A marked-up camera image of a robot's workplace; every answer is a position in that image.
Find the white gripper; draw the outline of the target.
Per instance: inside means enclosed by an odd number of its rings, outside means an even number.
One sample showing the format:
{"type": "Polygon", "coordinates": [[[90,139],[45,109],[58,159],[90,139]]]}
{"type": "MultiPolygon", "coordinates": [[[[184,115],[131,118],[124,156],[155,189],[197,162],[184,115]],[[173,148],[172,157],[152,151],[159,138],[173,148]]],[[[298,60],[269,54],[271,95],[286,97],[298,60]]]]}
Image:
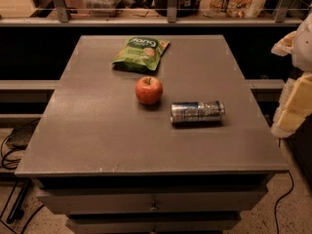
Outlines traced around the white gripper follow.
{"type": "MultiPolygon", "coordinates": [[[[304,72],[312,71],[312,14],[279,40],[271,53],[284,57],[292,55],[292,64],[304,72]]],[[[271,133],[274,137],[289,137],[312,114],[312,74],[304,73],[296,80],[289,78],[283,87],[279,106],[273,117],[271,133]]]]}

